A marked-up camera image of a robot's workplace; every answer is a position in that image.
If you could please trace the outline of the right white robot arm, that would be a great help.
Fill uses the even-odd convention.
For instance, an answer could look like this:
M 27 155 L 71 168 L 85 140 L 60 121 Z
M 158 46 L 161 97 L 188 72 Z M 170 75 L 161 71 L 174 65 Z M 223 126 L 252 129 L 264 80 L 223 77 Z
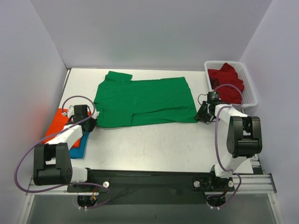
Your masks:
M 214 145 L 217 164 L 215 174 L 207 178 L 207 186 L 218 190 L 224 184 L 223 178 L 232 177 L 233 173 L 247 159 L 261 153 L 263 148 L 261 120 L 257 116 L 244 114 L 232 105 L 203 101 L 195 116 L 205 124 L 215 121 Z M 221 157 L 218 146 L 219 121 L 228 124 L 226 140 L 227 152 Z

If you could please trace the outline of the green t-shirt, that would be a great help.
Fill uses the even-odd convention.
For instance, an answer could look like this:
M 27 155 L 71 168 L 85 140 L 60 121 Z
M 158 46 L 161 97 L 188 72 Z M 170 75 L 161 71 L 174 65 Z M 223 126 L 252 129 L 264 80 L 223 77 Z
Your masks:
M 164 123 L 195 123 L 196 107 L 184 77 L 136 80 L 109 71 L 98 86 L 94 105 L 104 128 Z

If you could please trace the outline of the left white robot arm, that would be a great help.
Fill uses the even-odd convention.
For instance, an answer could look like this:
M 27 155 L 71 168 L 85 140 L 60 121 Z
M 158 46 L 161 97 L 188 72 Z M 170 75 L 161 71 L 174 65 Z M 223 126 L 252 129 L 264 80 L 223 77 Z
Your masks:
M 94 179 L 87 168 L 72 166 L 70 149 L 90 133 L 96 125 L 88 105 L 70 106 L 65 115 L 68 121 L 53 139 L 34 148 L 34 183 L 37 186 L 78 183 L 83 192 L 94 188 Z

